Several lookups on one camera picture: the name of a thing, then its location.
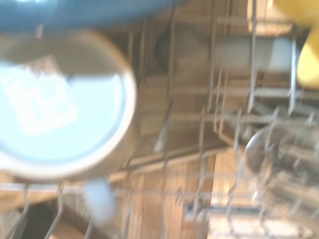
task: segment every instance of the wire rack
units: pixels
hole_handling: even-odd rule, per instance
[[[161,198],[161,235],[160,238],[165,238],[165,200],[166,198],[175,198],[176,203],[183,203],[184,205],[184,219],[192,222],[196,231],[196,236],[199,239],[209,238],[310,238],[311,234],[306,229],[298,226],[287,226],[287,222],[282,221],[273,215],[265,212],[259,205],[248,203],[246,205],[237,204],[238,199],[245,199],[252,201],[254,190],[247,190],[244,193],[238,192],[241,184],[252,182],[256,175],[247,173],[245,170],[245,160],[242,158],[242,145],[241,145],[241,130],[247,125],[267,125],[274,121],[277,123],[285,123],[291,125],[304,125],[311,123],[317,116],[317,112],[313,108],[303,108],[301,103],[303,101],[317,101],[319,95],[317,92],[307,91],[300,89],[296,83],[296,40],[292,36],[292,57],[291,57],[291,72],[290,81],[283,87],[278,88],[276,85],[271,84],[258,84],[257,76],[258,70],[255,66],[255,52],[256,52],[256,26],[259,23],[269,22],[272,24],[291,24],[289,22],[257,19],[256,6],[257,0],[253,0],[253,17],[250,20],[253,28],[250,34],[250,78],[242,86],[232,86],[230,84],[229,72],[227,69],[218,69],[215,67],[216,59],[214,57],[216,47],[216,35],[220,34],[220,26],[222,26],[222,34],[232,34],[229,30],[240,26],[247,25],[246,17],[231,16],[231,5],[234,1],[227,0],[226,14],[218,15],[217,6],[223,0],[212,0],[211,16],[205,19],[210,26],[210,59],[208,60],[209,70],[209,85],[208,86],[180,86],[174,87],[174,61],[175,61],[175,32],[178,24],[178,8],[173,8],[170,11],[169,25],[170,25],[170,51],[169,70],[165,89],[156,89],[166,93],[167,109],[163,117],[163,124],[155,144],[155,152],[157,152],[154,160],[147,163],[140,163],[134,166],[129,164],[120,170],[118,173],[111,175],[111,181],[119,178],[129,182],[130,176],[136,172],[148,173],[150,168],[160,169],[159,177],[162,177],[163,184],[160,190],[135,190],[133,188],[115,189],[117,197],[127,198],[126,210],[126,223],[121,234],[123,238],[130,238],[130,220],[132,211],[132,197],[134,195],[141,195],[146,197],[160,197]],[[128,61],[136,68],[136,75],[140,80],[140,91],[144,91],[144,85],[149,80],[148,62],[150,60],[150,48],[154,46],[154,36],[152,36],[152,19],[147,19],[138,30],[129,30],[127,56]],[[136,41],[135,35],[139,34],[139,60],[134,62],[134,43]],[[176,97],[186,96],[204,96],[206,102],[202,105],[200,112],[173,112],[172,106]],[[245,105],[238,111],[229,111],[227,102],[230,99],[243,99]],[[255,114],[253,109],[256,99],[280,99],[286,102],[286,107],[277,107],[276,109],[268,110],[267,114]],[[303,117],[294,117],[295,111],[306,111]],[[284,112],[284,118],[278,117],[278,114]],[[196,122],[199,128],[198,137],[198,150],[192,152],[183,152],[182,154],[170,155],[168,152],[169,145],[166,143],[168,138],[168,128],[172,122]],[[234,121],[233,130],[227,133],[227,126],[225,122]],[[204,145],[204,134],[211,130],[207,128],[208,125],[213,125],[214,131],[220,136],[222,140],[229,144],[235,155],[236,170],[233,173],[216,173],[207,172],[206,160],[210,155],[215,155],[216,150],[209,150]],[[198,172],[190,172],[186,177],[193,177],[198,179],[196,190],[191,192],[181,190],[169,190],[167,188],[167,179],[169,177],[176,177],[173,173],[168,172],[168,167],[172,162],[184,163],[186,158],[196,159],[200,163],[200,170]],[[202,192],[202,186],[205,181],[216,180],[232,180],[233,185],[229,188],[228,192],[214,193]],[[75,185],[24,185],[18,183],[0,183],[0,190],[3,191],[23,191],[24,192],[24,208],[20,219],[16,222],[15,226],[10,230],[7,239],[10,238],[14,230],[21,223],[22,219],[28,212],[28,192],[57,192],[57,209],[58,213],[56,218],[48,231],[45,239],[48,239],[63,214],[63,201],[62,196],[65,194],[80,194],[80,186]],[[247,228],[245,223],[249,223],[249,228],[253,227],[254,230],[241,230]],[[90,238],[91,230],[94,222],[91,220],[85,239]],[[286,234],[282,230],[276,230],[277,227],[285,225],[290,229]]]

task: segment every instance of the mug rim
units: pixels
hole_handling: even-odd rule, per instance
[[[133,72],[122,55],[120,50],[106,37],[101,37],[98,33],[92,31],[81,32],[82,37],[94,42],[98,48],[106,55],[111,54],[115,65],[121,73],[124,80],[124,88],[127,94],[126,110],[121,119],[121,123],[114,135],[97,150],[88,155],[69,162],[60,162],[57,164],[38,164],[23,161],[13,155],[0,151],[0,168],[8,171],[14,176],[30,180],[52,180],[67,178],[86,169],[90,169],[109,155],[123,138],[129,128],[136,108],[137,87]]]

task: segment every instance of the yellow object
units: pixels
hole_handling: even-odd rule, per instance
[[[319,89],[319,0],[274,2],[292,21],[312,28],[299,58],[297,79],[302,87]]]
[[[301,86],[319,89],[319,29],[317,28],[311,30],[301,52],[297,77]]]
[[[319,23],[319,0],[274,0],[292,21],[305,26]]]

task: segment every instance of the dishwasher rack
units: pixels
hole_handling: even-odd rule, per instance
[[[136,191],[130,188],[128,189],[115,189],[115,193],[118,197],[127,197],[128,198],[128,209],[127,209],[127,218],[125,229],[122,232],[123,238],[129,237],[129,224],[130,224],[130,200],[132,199],[132,195],[148,195],[148,196],[160,196],[162,198],[162,222],[161,222],[161,238],[164,238],[165,235],[165,221],[163,220],[164,214],[164,199],[166,197],[175,197],[176,203],[180,203],[181,201],[185,204],[185,220],[191,221],[194,223],[197,238],[201,239],[203,237],[202,227],[205,228],[206,231],[209,231],[210,238],[311,238],[311,234],[302,228],[297,228],[296,233],[294,235],[278,235],[275,232],[269,230],[267,226],[265,226],[265,221],[267,220],[277,220],[274,219],[273,216],[270,216],[268,213],[264,212],[258,206],[236,206],[234,205],[234,200],[237,197],[244,197],[246,199],[251,200],[254,197],[254,192],[250,194],[240,195],[236,194],[236,188],[239,186],[239,183],[243,180],[251,180],[256,177],[256,175],[246,175],[245,173],[245,160],[242,158],[241,154],[241,144],[240,144],[240,131],[243,124],[271,124],[272,122],[277,123],[285,123],[291,126],[293,125],[304,125],[309,123],[316,123],[317,112],[309,111],[309,115],[304,117],[294,117],[293,113],[296,110],[299,110],[300,102],[302,100],[312,100],[318,101],[319,95],[317,92],[307,91],[304,89],[300,89],[297,86],[296,82],[296,40],[293,38],[292,44],[292,58],[291,58],[291,80],[289,85],[284,88],[276,88],[276,87],[258,87],[256,86],[256,76],[257,70],[255,68],[255,48],[256,48],[256,26],[261,22],[270,22],[273,24],[291,24],[290,22],[283,21],[275,21],[275,20],[264,20],[257,19],[256,14],[256,4],[257,0],[253,0],[253,17],[251,19],[253,23],[253,30],[251,33],[251,69],[250,69],[250,82],[247,87],[232,87],[228,86],[228,72],[221,71],[215,68],[215,58],[213,57],[214,48],[216,44],[216,34],[217,28],[219,25],[224,26],[237,26],[237,25],[246,25],[247,18],[246,17],[236,17],[230,15],[230,5],[231,0],[227,0],[227,11],[225,15],[218,16],[216,11],[217,4],[223,0],[212,0],[212,13],[208,21],[210,21],[210,34],[211,34],[211,42],[210,42],[210,74],[209,74],[209,86],[207,87],[180,87],[175,89],[173,87],[174,80],[174,45],[175,45],[175,29],[176,24],[178,23],[178,7],[174,7],[171,10],[171,15],[169,18],[170,21],[170,53],[169,53],[169,73],[167,77],[167,88],[165,89],[167,95],[167,111],[164,117],[164,122],[162,125],[162,129],[159,133],[158,141],[157,141],[157,151],[161,152],[161,159],[156,160],[154,163],[149,163],[147,166],[149,168],[152,165],[156,165],[156,168],[162,169],[162,176],[164,180],[164,185],[162,190],[156,191]],[[149,58],[149,50],[148,47],[152,45],[152,38],[150,38],[150,29],[152,28],[152,21],[147,19],[142,24],[142,27],[138,30],[140,33],[140,52],[139,52],[139,62],[135,63],[137,65],[136,74],[140,79],[140,89],[143,90],[143,85],[145,80],[147,80],[147,61]],[[134,36],[136,32],[134,30],[130,30],[128,33],[128,60],[133,63],[133,44],[134,44]],[[207,102],[202,106],[202,110],[200,113],[174,113],[172,112],[172,104],[174,98],[178,95],[203,95],[207,96]],[[227,101],[227,97],[243,97],[247,99],[247,107],[240,109],[237,113],[225,114],[225,102]],[[256,97],[259,98],[281,98],[288,102],[287,109],[282,107],[276,108],[272,113],[266,115],[256,115],[253,113],[252,109],[255,103]],[[219,105],[222,103],[221,112],[217,110]],[[278,113],[286,111],[287,118],[282,119],[278,117]],[[223,130],[224,123],[227,120],[236,121],[236,127],[233,135],[226,134]],[[168,155],[165,139],[168,134],[168,126],[172,121],[192,121],[198,122],[199,128],[199,139],[198,139],[198,148],[199,151],[193,154],[186,154],[183,157],[176,157]],[[230,148],[233,148],[236,156],[237,162],[237,172],[230,174],[218,174],[218,173],[206,173],[205,172],[205,157],[208,155],[216,154],[216,151],[206,151],[203,145],[204,134],[207,131],[207,123],[212,123],[214,125],[214,130],[219,134],[220,138],[227,142],[230,145]],[[169,191],[166,189],[165,182],[170,174],[167,172],[167,167],[170,164],[170,161],[177,160],[178,162],[183,163],[184,158],[193,157],[197,158],[200,162],[200,171],[197,173],[192,173],[189,175],[190,177],[196,177],[199,179],[199,183],[197,185],[197,190],[193,192],[183,192],[183,191]],[[144,164],[135,165],[130,167],[123,168],[118,174],[119,177],[128,179],[129,176],[135,171],[141,171],[147,173]],[[202,193],[201,187],[205,180],[214,180],[216,178],[221,179],[233,179],[235,180],[234,185],[229,189],[226,194],[214,194],[214,193]],[[6,238],[10,238],[15,228],[19,225],[23,217],[26,216],[28,211],[28,201],[27,201],[27,193],[28,192],[57,192],[57,205],[58,205],[58,213],[57,216],[45,237],[48,239],[52,234],[53,230],[57,226],[61,216],[63,214],[63,202],[62,196],[64,194],[78,194],[81,193],[80,186],[76,185],[24,185],[18,183],[0,183],[0,190],[3,191],[23,191],[25,204],[24,209],[21,214],[21,218],[18,222],[16,222],[15,226],[11,229],[10,234]],[[207,205],[204,201],[212,200],[212,198],[227,198],[226,205]],[[255,220],[259,227],[261,228],[258,233],[256,232],[238,232],[234,226],[234,217],[236,216],[244,216],[248,218],[247,220]],[[222,217],[225,219],[226,224],[228,226],[227,232],[219,232],[218,230],[212,230],[212,218]],[[90,238],[90,233],[93,227],[93,221],[90,222],[85,238]]]

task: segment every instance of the label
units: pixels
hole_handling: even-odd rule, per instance
[[[77,121],[68,83],[53,56],[0,69],[0,86],[24,135],[48,133]]]

